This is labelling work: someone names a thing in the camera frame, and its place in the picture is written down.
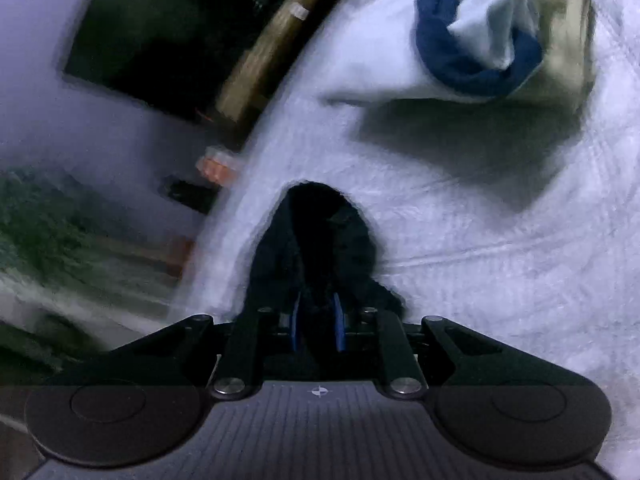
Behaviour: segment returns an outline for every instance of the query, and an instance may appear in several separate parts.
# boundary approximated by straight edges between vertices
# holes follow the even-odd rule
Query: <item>white wall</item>
[[[168,174],[196,175],[208,134],[125,96],[63,80],[61,56],[86,1],[0,0],[0,166],[61,166],[125,205],[151,242],[193,235],[202,216],[157,189]]]

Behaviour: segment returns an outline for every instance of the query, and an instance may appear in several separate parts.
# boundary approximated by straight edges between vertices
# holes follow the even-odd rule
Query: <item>round pad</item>
[[[444,385],[435,410],[462,446],[491,462],[531,468],[593,458],[610,424],[606,397],[589,383]]]
[[[195,427],[197,389],[167,359],[103,359],[53,377],[28,399],[25,417],[38,446],[90,467],[144,462]]]

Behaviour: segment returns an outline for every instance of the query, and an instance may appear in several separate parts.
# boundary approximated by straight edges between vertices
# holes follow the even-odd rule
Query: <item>black object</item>
[[[284,0],[92,0],[65,72],[194,120]]]
[[[50,379],[25,410],[40,449],[115,467],[173,447],[202,414],[198,386],[216,359],[206,348],[211,327],[210,317],[191,317]]]
[[[33,480],[82,478],[63,462],[118,479],[609,478],[591,463],[611,421],[595,384],[439,316],[403,324],[375,254],[343,195],[291,187],[234,323],[192,316],[33,394],[27,425],[56,459]]]
[[[160,191],[168,198],[180,202],[198,213],[208,214],[216,201],[220,187],[198,186],[169,176],[164,179]]]

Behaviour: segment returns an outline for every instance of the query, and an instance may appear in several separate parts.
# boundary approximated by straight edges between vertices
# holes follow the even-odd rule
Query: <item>ribbed surface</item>
[[[47,462],[31,480],[606,480],[591,465],[551,473],[502,471],[445,441],[424,408],[372,383],[265,383],[221,403],[181,448],[146,465],[87,471]]]

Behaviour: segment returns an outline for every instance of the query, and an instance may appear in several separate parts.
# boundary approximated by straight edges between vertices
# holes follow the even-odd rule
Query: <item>metal screw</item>
[[[401,395],[416,394],[422,388],[420,381],[412,377],[398,377],[391,381],[389,386],[391,386],[391,389],[395,391],[396,394]]]
[[[223,377],[213,384],[213,389],[222,395],[239,394],[244,390],[244,381],[237,377]]]

